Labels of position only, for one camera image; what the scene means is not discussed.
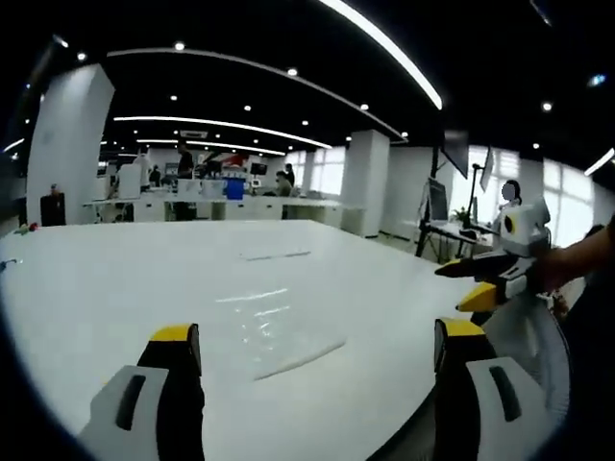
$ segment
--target black ceiling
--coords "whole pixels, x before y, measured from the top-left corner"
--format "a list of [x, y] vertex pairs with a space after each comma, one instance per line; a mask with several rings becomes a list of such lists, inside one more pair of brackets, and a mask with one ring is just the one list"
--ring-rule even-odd
[[[378, 25], [419, 66], [444, 100], [438, 111], [404, 69], [357, 26], [317, 0], [175, 0], [49, 6], [35, 13], [25, 52], [15, 56], [14, 88], [23, 88], [36, 52], [51, 33], [69, 42], [58, 68], [76, 53], [99, 61], [116, 92], [105, 138], [133, 149], [137, 138], [173, 138], [200, 129], [210, 141], [287, 151], [310, 148], [269, 134], [162, 122], [113, 122], [114, 116], [205, 118], [292, 133], [340, 145], [369, 128], [399, 137], [365, 114], [291, 79], [245, 64], [184, 54], [106, 58], [109, 51], [173, 46], [207, 50], [279, 69], [370, 112], [410, 144], [432, 143], [445, 127], [467, 129], [471, 141], [587, 168], [613, 144], [615, 58], [612, 15], [595, 0], [394, 1], [347, 0]], [[605, 84], [588, 88], [596, 74]], [[178, 101], [172, 102], [171, 95]], [[541, 110], [543, 101], [553, 111]], [[244, 106], [252, 107], [245, 111]], [[21, 114], [36, 110], [36, 105]], [[304, 127], [303, 120], [309, 125]], [[220, 139], [213, 139], [220, 133]], [[537, 151], [534, 142], [540, 143]], [[610, 168], [597, 175], [613, 181]]]

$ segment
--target ceiling light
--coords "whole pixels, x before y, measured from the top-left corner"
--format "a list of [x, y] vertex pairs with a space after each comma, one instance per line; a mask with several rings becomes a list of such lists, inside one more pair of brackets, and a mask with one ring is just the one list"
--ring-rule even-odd
[[19, 144], [21, 144], [24, 140], [25, 139], [22, 137], [18, 141], [15, 141], [13, 144], [9, 144], [7, 147], [4, 148], [4, 151], [2, 151], [2, 152], [8, 152], [13, 147], [18, 146]]
[[600, 160], [598, 160], [596, 163], [594, 163], [592, 166], [590, 166], [589, 168], [585, 170], [585, 176], [593, 175], [596, 172], [596, 170], [598, 170], [605, 163], [611, 160], [613, 156], [615, 156], [615, 150], [611, 148], [606, 154], [603, 155], [603, 157]]
[[[174, 139], [138, 139], [136, 142], [138, 142], [139, 144], [145, 144], [147, 142], [158, 143], [158, 144], [176, 144], [177, 143], [177, 141]], [[261, 149], [261, 148], [250, 147], [250, 146], [238, 146], [236, 144], [222, 144], [220, 142], [186, 141], [185, 143], [191, 144], [194, 146], [227, 147], [229, 149], [264, 152], [266, 154], [273, 154], [274, 156], [284, 156], [285, 155], [284, 152], [280, 152], [280, 151], [270, 151], [267, 149]]]
[[288, 139], [294, 139], [295, 141], [305, 142], [306, 144], [312, 144], [318, 147], [324, 147], [325, 149], [331, 149], [332, 146], [323, 142], [314, 141], [306, 137], [296, 136], [294, 134], [276, 132], [274, 130], [267, 130], [265, 128], [253, 127], [250, 125], [242, 125], [240, 123], [220, 122], [217, 120], [205, 120], [202, 118], [184, 118], [184, 117], [159, 117], [159, 116], [139, 116], [139, 117], [114, 117], [116, 122], [132, 122], [132, 121], [159, 121], [159, 122], [184, 122], [184, 123], [201, 123], [204, 125], [217, 125], [220, 127], [239, 128], [241, 130], [250, 130], [253, 132], [272, 134], [274, 136], [286, 137]]
[[346, 19], [359, 27], [365, 34], [376, 41], [384, 50], [397, 61], [406, 72], [421, 86], [425, 94], [431, 99], [433, 104], [442, 110], [442, 98], [437, 93], [431, 83], [421, 73], [414, 62], [397, 46], [388, 36], [384, 34], [378, 27], [372, 24], [368, 19], [362, 16], [359, 12], [346, 5], [341, 0], [320, 0], [329, 8], [337, 11]]
[[68, 48], [68, 43], [66, 43], [65, 40], [62, 40], [61, 37], [59, 36], [54, 36], [54, 40], [59, 43], [61, 46], [63, 46], [64, 48]]
[[600, 86], [606, 80], [606, 76], [604, 74], [596, 74], [591, 79], [589, 79], [588, 86]]

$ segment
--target led light strip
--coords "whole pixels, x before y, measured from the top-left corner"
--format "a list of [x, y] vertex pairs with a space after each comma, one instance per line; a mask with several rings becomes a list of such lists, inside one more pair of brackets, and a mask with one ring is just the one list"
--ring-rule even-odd
[[384, 34], [378, 27], [370, 22], [365, 16], [359, 13], [357, 10], [346, 5], [341, 0], [320, 0], [321, 3], [327, 5], [332, 10], [335, 10], [350, 22], [360, 28], [365, 34], [370, 36], [376, 41], [384, 50], [391, 55], [391, 57], [397, 61], [406, 72], [414, 79], [421, 89], [425, 91], [428, 98], [431, 99], [433, 105], [442, 110], [442, 98], [437, 93], [433, 85], [423, 75], [414, 62], [397, 46], [393, 40]]
[[[138, 139], [136, 142], [140, 144], [178, 144], [175, 139]], [[244, 151], [254, 151], [264, 154], [273, 154], [274, 156], [285, 156], [285, 152], [270, 151], [268, 149], [259, 149], [249, 146], [237, 146], [235, 144], [222, 144], [220, 142], [205, 142], [205, 141], [186, 141], [186, 144], [192, 144], [195, 146], [212, 146], [212, 147], [228, 147], [229, 149], [240, 149]]]
[[376, 123], [380, 124], [382, 127], [386, 128], [391, 133], [398, 136], [400, 139], [404, 138], [400, 132], [398, 132], [393, 127], [385, 123], [383, 120], [380, 120], [372, 112], [368, 110], [362, 110], [360, 106], [356, 105], [355, 103], [352, 103], [351, 101], [347, 100], [346, 98], [344, 98], [343, 96], [340, 96], [337, 93], [333, 93], [332, 91], [329, 91], [328, 89], [320, 85], [314, 84], [310, 82], [309, 80], [303, 79], [299, 76], [290, 76], [285, 70], [277, 69], [275, 67], [271, 67], [270, 65], [261, 64], [255, 61], [244, 60], [243, 58], [240, 58], [237, 56], [224, 55], [222, 53], [214, 53], [213, 51], [205, 51], [205, 50], [188, 50], [187, 48], [185, 48], [183, 51], [177, 51], [174, 48], [135, 48], [132, 50], [110, 51], [107, 53], [107, 58], [115, 58], [119, 56], [129, 56], [129, 55], [147, 55], [147, 54], [156, 54], [156, 53], [182, 54], [182, 55], [201, 56], [201, 57], [206, 57], [206, 58], [215, 58], [217, 60], [237, 62], [239, 64], [250, 65], [251, 67], [255, 67], [257, 69], [266, 70], [267, 72], [272, 72], [286, 79], [291, 79], [299, 84], [309, 86], [310, 88], [315, 89], [316, 91], [320, 91], [321, 93], [326, 94], [327, 96], [333, 99], [336, 99], [340, 103], [345, 104], [349, 108], [359, 111], [362, 115], [366, 117], [370, 117]]
[[314, 141], [313, 139], [307, 139], [306, 137], [295, 136], [294, 134], [276, 132], [274, 130], [267, 130], [266, 128], [252, 127], [250, 125], [242, 125], [240, 123], [220, 122], [217, 120], [206, 120], [203, 118], [139, 116], [139, 117], [113, 117], [113, 121], [115, 122], [157, 121], [157, 122], [201, 123], [205, 125], [217, 125], [219, 127], [239, 128], [241, 130], [250, 130], [253, 132], [272, 134], [274, 136], [286, 137], [288, 139], [294, 139], [295, 141], [305, 142], [306, 144], [312, 144], [314, 146], [324, 147], [325, 149], [332, 148], [332, 146], [330, 146], [329, 144], [324, 144], [322, 142]]
[[10, 149], [12, 149], [13, 147], [17, 147], [19, 144], [21, 144], [23, 141], [25, 141], [25, 138], [21, 138], [18, 141], [15, 141], [13, 144], [9, 144], [7, 147], [4, 148], [4, 151], [2, 152], [8, 152]]
[[590, 166], [589, 168], [585, 170], [585, 176], [593, 175], [596, 172], [596, 170], [601, 168], [605, 163], [611, 160], [614, 156], [615, 156], [615, 150], [611, 148], [606, 154], [602, 156], [600, 160], [598, 160], [596, 163], [594, 163], [592, 166]]

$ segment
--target window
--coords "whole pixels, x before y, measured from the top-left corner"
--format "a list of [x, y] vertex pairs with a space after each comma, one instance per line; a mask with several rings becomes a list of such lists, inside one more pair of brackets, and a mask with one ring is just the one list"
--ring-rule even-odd
[[594, 184], [581, 171], [545, 158], [545, 202], [552, 240], [558, 247], [579, 241], [594, 223]]
[[[487, 190], [483, 193], [480, 188], [480, 173], [477, 173], [477, 182], [474, 195], [479, 202], [479, 222], [483, 224], [492, 223], [498, 213], [499, 205], [505, 202], [502, 197], [502, 186], [508, 180], [519, 178], [521, 162], [519, 155], [515, 152], [493, 150], [493, 173], [489, 179]], [[455, 170], [453, 176], [453, 191], [451, 193], [450, 212], [455, 209], [468, 208], [470, 203], [470, 193], [472, 192], [472, 175], [474, 163], [483, 166], [487, 158], [487, 148], [481, 146], [470, 147], [470, 170], [468, 179], [464, 179], [461, 173]]]
[[306, 172], [306, 151], [291, 152], [286, 156], [286, 163], [290, 163], [295, 172], [295, 186], [301, 187]]
[[342, 192], [346, 149], [318, 149], [314, 153], [310, 189], [324, 194], [339, 195]]

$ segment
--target white pillar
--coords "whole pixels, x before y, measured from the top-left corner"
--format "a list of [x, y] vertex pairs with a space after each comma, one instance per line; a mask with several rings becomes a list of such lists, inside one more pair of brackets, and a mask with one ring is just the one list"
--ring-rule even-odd
[[390, 140], [376, 131], [352, 134], [346, 153], [342, 202], [365, 208], [361, 235], [375, 237], [381, 227]]
[[56, 77], [45, 93], [28, 163], [28, 221], [40, 223], [40, 197], [56, 183], [66, 224], [86, 224], [100, 141], [115, 88], [100, 64]]

